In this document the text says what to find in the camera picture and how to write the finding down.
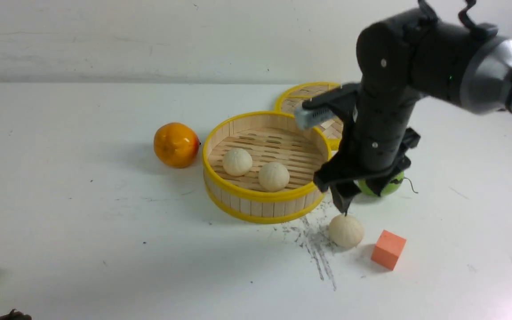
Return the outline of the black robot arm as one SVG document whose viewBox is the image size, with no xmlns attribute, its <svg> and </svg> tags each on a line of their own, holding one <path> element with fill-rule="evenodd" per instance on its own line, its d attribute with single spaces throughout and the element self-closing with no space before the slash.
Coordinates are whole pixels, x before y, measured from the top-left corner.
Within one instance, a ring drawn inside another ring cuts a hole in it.
<svg viewBox="0 0 512 320">
<path fill-rule="evenodd" d="M 420 135 L 408 127 L 415 104 L 429 96 L 475 115 L 512 113 L 512 39 L 493 24 L 476 24 L 468 0 L 460 24 L 443 22 L 424 1 L 363 29 L 356 57 L 362 78 L 303 101 L 294 113 L 300 129 L 333 117 L 343 122 L 336 155 L 313 182 L 330 191 L 347 215 L 363 180 L 380 196 L 411 165 L 406 152 Z"/>
</svg>

